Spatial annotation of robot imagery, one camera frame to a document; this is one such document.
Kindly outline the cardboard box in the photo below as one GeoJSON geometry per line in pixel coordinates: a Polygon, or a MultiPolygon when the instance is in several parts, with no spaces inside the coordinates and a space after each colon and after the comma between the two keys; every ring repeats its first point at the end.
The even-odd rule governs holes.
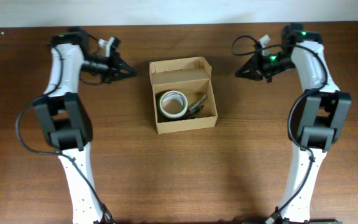
{"type": "Polygon", "coordinates": [[[212,66],[204,57],[180,58],[149,63],[155,124],[159,134],[215,127],[218,112],[211,76],[212,66]],[[194,115],[193,119],[166,118],[166,120],[160,122],[156,105],[157,97],[170,90],[182,92],[187,97],[188,108],[203,95],[207,95],[207,99],[199,105],[204,107],[194,115]]]}

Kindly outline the green tape roll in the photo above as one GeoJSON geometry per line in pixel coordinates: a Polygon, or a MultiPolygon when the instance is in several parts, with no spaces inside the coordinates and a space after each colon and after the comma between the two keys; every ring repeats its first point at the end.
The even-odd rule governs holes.
{"type": "Polygon", "coordinates": [[[162,112],[162,106],[161,106],[161,95],[157,97],[157,101],[156,101],[156,105],[157,105],[157,112],[159,115],[158,120],[161,122],[162,120],[166,120],[166,117],[164,115],[164,113],[162,112]]]}

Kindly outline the black ballpoint pen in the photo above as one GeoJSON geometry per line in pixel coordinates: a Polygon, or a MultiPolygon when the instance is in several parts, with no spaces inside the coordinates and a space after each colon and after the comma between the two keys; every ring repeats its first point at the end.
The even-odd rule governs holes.
{"type": "Polygon", "coordinates": [[[194,108],[194,109],[192,109],[192,110],[189,110],[189,112],[186,112],[184,115],[183,115],[183,117],[182,117],[182,119],[193,119],[194,118],[194,115],[196,114],[196,113],[199,113],[202,109],[203,109],[203,105],[201,105],[201,106],[197,106],[196,108],[194,108]]]}

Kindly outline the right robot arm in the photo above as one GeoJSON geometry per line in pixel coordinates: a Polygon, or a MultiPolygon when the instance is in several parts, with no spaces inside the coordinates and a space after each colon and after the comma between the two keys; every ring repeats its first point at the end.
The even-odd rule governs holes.
{"type": "Polygon", "coordinates": [[[266,223],[310,223],[310,204],[319,169],[339,139],[351,96],[333,81],[324,59],[321,34],[291,23],[281,32],[281,49],[270,53],[269,37],[254,40],[251,58],[235,72],[248,80],[271,82],[273,76],[295,69],[303,93],[287,119],[292,159],[283,197],[266,223]]]}

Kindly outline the black white marker pen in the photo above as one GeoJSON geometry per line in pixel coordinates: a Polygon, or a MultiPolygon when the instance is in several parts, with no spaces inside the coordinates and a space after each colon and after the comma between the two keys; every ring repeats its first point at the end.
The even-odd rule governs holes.
{"type": "Polygon", "coordinates": [[[198,101],[196,101],[195,103],[193,103],[193,104],[188,108],[188,111],[191,111],[191,110],[195,109],[197,106],[199,106],[200,104],[202,104],[202,102],[204,102],[205,99],[207,99],[207,95],[203,95],[198,101]]]}

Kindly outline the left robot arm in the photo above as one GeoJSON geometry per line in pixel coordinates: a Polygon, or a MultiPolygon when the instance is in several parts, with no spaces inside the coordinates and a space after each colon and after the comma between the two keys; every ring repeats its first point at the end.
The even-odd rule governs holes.
{"type": "Polygon", "coordinates": [[[93,127],[78,95],[80,75],[90,73],[100,83],[136,76],[120,56],[119,39],[99,39],[104,54],[90,52],[92,36],[80,27],[55,35],[50,41],[52,69],[44,94],[32,103],[46,143],[62,163],[73,206],[74,223],[114,223],[97,196],[91,170],[93,127]]]}

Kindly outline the cream masking tape roll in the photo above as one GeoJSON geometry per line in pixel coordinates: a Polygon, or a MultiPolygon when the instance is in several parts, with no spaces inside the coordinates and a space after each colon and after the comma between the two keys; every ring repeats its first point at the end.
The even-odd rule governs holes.
{"type": "Polygon", "coordinates": [[[160,96],[157,106],[164,117],[178,119],[186,113],[188,100],[182,92],[170,90],[160,96]]]}

